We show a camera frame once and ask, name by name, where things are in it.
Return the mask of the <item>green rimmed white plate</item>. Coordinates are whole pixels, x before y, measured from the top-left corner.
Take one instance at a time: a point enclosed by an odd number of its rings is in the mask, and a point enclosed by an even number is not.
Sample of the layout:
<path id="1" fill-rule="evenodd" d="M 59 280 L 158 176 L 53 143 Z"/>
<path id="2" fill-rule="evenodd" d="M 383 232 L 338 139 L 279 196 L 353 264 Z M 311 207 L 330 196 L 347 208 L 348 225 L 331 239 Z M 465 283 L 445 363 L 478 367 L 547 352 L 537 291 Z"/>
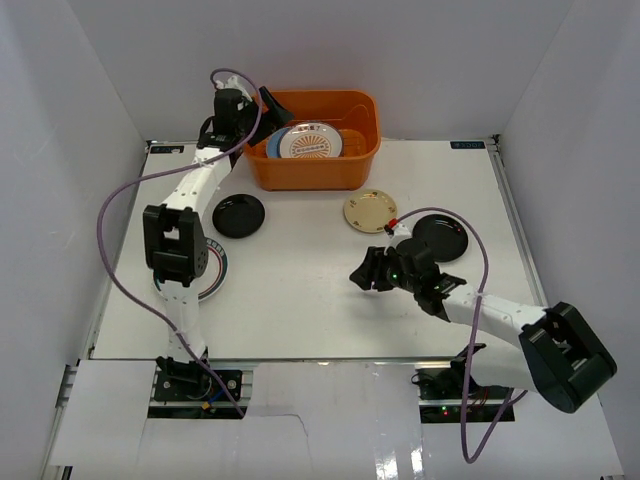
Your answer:
<path id="1" fill-rule="evenodd" d="M 218 292 L 229 270 L 228 256 L 224 247 L 216 240 L 206 237 L 208 260 L 204 273 L 197 277 L 191 286 L 198 290 L 198 300 L 204 302 Z"/>

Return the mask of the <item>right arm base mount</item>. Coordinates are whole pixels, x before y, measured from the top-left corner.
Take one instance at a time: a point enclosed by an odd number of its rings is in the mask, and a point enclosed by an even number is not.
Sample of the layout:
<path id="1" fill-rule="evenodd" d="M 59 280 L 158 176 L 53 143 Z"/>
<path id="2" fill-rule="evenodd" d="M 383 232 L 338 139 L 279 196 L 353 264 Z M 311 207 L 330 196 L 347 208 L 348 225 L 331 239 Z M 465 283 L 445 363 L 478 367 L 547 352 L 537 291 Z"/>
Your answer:
<path id="1" fill-rule="evenodd" d="M 422 424 L 456 424 L 462 412 L 462 374 L 451 368 L 418 369 L 411 377 L 417 388 Z M 466 419 L 468 423 L 490 423 L 508 389 L 480 387 L 470 381 Z"/>

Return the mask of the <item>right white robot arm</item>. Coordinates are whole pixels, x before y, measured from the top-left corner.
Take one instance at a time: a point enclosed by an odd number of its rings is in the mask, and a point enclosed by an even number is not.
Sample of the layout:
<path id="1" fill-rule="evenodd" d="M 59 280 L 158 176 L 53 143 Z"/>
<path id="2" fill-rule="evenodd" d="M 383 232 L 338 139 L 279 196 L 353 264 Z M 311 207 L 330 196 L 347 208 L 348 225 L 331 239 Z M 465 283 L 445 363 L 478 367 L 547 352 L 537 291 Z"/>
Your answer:
<path id="1" fill-rule="evenodd" d="M 349 279 L 364 291 L 409 292 L 426 314 L 476 326 L 523 354 L 525 367 L 509 368 L 482 357 L 483 346 L 468 350 L 472 363 L 451 374 L 452 388 L 463 398 L 477 397 L 487 385 L 503 386 L 535 391 L 556 409 L 574 413 L 617 373 L 612 355 L 574 306 L 531 306 L 481 294 L 441 271 L 419 240 L 368 248 Z"/>

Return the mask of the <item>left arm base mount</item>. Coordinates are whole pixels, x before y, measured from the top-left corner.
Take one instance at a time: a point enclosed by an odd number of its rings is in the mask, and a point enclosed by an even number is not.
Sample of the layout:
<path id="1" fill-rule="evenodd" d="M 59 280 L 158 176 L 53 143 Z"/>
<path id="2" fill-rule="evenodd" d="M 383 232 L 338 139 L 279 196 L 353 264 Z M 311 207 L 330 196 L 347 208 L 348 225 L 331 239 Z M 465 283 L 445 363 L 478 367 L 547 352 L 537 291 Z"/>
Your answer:
<path id="1" fill-rule="evenodd" d="M 153 400 L 163 404 L 200 402 L 211 409 L 217 403 L 241 399 L 241 370 L 216 370 L 219 380 L 197 362 L 157 357 Z"/>

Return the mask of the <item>black plate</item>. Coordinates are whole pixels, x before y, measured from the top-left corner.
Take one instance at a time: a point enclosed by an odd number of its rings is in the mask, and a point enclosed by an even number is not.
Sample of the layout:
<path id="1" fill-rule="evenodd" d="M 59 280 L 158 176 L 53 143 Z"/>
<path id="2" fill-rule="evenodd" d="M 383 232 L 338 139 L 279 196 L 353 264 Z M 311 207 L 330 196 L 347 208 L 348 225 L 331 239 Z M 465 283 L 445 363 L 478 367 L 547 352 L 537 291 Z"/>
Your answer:
<path id="1" fill-rule="evenodd" d="M 457 220 L 444 214 L 422 217 L 415 223 L 412 235 L 427 244 L 438 263 L 459 259 L 469 245 L 465 228 Z"/>
<path id="2" fill-rule="evenodd" d="M 224 237 L 242 239 L 256 233 L 265 217 L 265 207 L 258 198 L 240 193 L 230 195 L 216 205 L 212 223 Z"/>

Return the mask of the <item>blue plate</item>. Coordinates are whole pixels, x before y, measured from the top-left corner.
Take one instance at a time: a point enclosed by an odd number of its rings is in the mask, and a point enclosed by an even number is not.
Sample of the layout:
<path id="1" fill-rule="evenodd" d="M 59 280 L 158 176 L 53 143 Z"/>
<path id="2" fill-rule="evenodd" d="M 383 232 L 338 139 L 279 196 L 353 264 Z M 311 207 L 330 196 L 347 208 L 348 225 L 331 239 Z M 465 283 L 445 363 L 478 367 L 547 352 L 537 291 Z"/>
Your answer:
<path id="1" fill-rule="evenodd" d="M 289 127 L 284 127 L 274 132 L 268 139 L 266 145 L 266 155 L 268 158 L 280 158 L 280 143 L 282 137 L 288 133 Z"/>

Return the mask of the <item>sunburst pattern plate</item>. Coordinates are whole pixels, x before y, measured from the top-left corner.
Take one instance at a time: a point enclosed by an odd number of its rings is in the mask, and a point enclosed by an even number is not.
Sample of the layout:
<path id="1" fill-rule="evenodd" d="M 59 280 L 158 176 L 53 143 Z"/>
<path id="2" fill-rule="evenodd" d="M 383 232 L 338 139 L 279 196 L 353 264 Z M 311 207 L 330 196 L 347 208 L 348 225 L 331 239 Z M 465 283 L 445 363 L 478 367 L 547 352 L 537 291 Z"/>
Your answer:
<path id="1" fill-rule="evenodd" d="M 342 154 L 342 134 L 325 122 L 299 123 L 290 127 L 278 143 L 281 158 L 323 159 Z"/>

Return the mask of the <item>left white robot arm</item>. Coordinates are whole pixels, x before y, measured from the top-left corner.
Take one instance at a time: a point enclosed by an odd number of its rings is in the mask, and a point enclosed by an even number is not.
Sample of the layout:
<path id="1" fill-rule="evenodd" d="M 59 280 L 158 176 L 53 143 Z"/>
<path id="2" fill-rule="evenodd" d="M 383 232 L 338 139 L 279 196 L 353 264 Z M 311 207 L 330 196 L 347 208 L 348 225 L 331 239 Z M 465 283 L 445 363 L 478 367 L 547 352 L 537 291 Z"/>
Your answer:
<path id="1" fill-rule="evenodd" d="M 167 356 L 203 360 L 207 346 L 199 321 L 194 282 L 202 277 L 209 248 L 200 214 L 241 155 L 242 141 L 254 146 L 294 119 L 264 86 L 251 98 L 238 87 L 214 94 L 214 115 L 203 123 L 192 169 L 159 205 L 143 211 L 145 260 L 164 299 L 170 335 Z"/>

